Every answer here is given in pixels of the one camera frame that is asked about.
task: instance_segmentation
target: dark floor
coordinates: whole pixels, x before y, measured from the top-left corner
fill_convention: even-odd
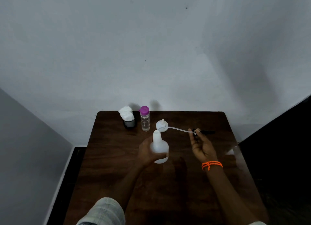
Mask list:
[[[239,144],[269,224],[311,224],[310,110],[308,98]],[[75,148],[48,225],[63,224],[84,153],[84,147]]]

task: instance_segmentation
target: wooden table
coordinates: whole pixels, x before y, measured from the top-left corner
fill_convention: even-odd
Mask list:
[[[137,127],[126,130],[117,111],[97,114],[65,225],[74,225],[97,200],[107,196],[128,172],[138,146],[165,119],[181,129],[214,130],[212,141],[219,161],[243,201],[262,220],[266,210],[223,112],[151,112],[150,131],[143,132],[139,113]],[[169,144],[169,159],[152,164],[140,175],[125,213],[127,225],[223,224],[215,193],[192,153],[187,133],[168,129],[161,133]]]

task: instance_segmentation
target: person's left hand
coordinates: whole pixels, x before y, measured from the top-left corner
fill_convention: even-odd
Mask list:
[[[153,136],[145,139],[139,145],[137,160],[143,167],[149,166],[152,162],[158,159],[164,159],[169,156],[168,153],[154,153],[150,149],[150,144],[153,141]]]

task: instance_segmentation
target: sleeve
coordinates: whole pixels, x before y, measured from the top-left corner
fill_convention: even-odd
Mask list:
[[[77,225],[125,225],[125,216],[119,203],[109,197],[101,198]]]
[[[263,222],[257,221],[257,222],[251,223],[250,225],[266,225],[266,224]]]

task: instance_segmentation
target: water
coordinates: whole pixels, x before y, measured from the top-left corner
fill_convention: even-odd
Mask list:
[[[148,132],[150,130],[150,117],[148,115],[140,115],[142,121],[142,130]]]

